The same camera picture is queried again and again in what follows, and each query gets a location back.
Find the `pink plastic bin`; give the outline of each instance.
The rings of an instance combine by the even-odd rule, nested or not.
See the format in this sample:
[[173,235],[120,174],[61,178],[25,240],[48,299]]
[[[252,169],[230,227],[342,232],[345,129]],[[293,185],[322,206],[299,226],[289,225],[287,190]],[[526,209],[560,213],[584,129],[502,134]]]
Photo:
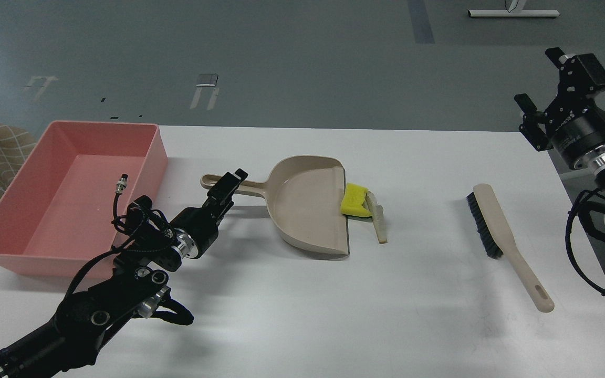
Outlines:
[[[0,200],[0,266],[21,275],[72,277],[122,241],[111,225],[113,191],[128,187],[118,214],[155,199],[168,164],[158,125],[55,121]],[[111,275],[113,259],[88,277]]]

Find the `floor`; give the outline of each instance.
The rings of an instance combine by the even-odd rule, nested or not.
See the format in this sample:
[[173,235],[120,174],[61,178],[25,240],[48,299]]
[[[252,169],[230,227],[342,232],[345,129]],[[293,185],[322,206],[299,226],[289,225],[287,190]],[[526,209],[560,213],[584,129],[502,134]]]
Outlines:
[[471,19],[469,7],[504,2],[0,2],[0,122],[36,137],[57,119],[516,131],[513,95],[545,107],[556,93],[546,48],[605,67],[605,0],[527,3],[556,19]]

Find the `hand brush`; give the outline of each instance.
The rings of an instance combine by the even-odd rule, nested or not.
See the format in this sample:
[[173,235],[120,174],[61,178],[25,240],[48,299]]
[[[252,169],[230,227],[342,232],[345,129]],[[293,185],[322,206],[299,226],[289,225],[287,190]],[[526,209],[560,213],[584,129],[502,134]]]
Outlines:
[[488,184],[477,184],[466,200],[475,217],[477,232],[487,256],[497,259],[506,255],[538,311],[552,311],[555,304],[519,253],[512,230],[492,187]]

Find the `black bristles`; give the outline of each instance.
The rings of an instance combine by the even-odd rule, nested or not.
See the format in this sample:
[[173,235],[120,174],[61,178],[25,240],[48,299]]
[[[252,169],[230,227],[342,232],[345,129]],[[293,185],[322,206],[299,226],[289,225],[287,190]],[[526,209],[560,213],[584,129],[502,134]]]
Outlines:
[[466,197],[466,200],[468,201],[468,206],[471,208],[473,218],[475,218],[477,232],[480,234],[480,239],[482,239],[482,245],[485,246],[487,256],[490,256],[491,258],[500,258],[504,252],[501,251],[501,248],[496,245],[494,238],[489,233],[487,223],[485,222],[485,217],[483,217],[482,211],[480,211],[480,206],[477,204],[477,199],[475,199],[475,193],[469,194],[468,197]]

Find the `robotic arm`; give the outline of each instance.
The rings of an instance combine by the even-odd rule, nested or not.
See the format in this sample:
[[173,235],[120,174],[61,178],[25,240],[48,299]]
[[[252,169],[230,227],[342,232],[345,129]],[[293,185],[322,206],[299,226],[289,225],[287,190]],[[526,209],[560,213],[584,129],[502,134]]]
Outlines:
[[519,131],[536,151],[555,148],[572,170],[588,169],[593,173],[597,189],[579,194],[569,212],[566,247],[574,269],[602,295],[605,289],[592,282],[579,268],[571,250],[573,219],[578,216],[585,231],[605,242],[605,232],[598,230],[591,213],[602,213],[605,225],[605,203],[591,202],[605,191],[605,112],[594,98],[605,91],[605,70],[593,54],[565,55],[561,48],[548,48],[545,55],[559,69],[557,96],[543,112],[525,93],[514,97],[524,113]]
[[[125,216],[117,216],[118,196],[127,185],[127,175],[123,175],[116,184],[113,224],[129,236],[127,241],[79,270],[47,323],[0,350],[0,378],[44,378],[92,365],[99,350],[132,318],[191,324],[190,311],[171,298],[166,271],[175,272],[183,258],[199,258],[207,251],[246,177],[243,170],[226,173],[209,189],[202,207],[186,208],[168,223],[163,213],[152,210],[147,196],[130,203]],[[113,277],[74,292],[90,268],[111,255],[117,255]],[[152,261],[163,270],[149,268]],[[171,311],[158,311],[159,307]]]

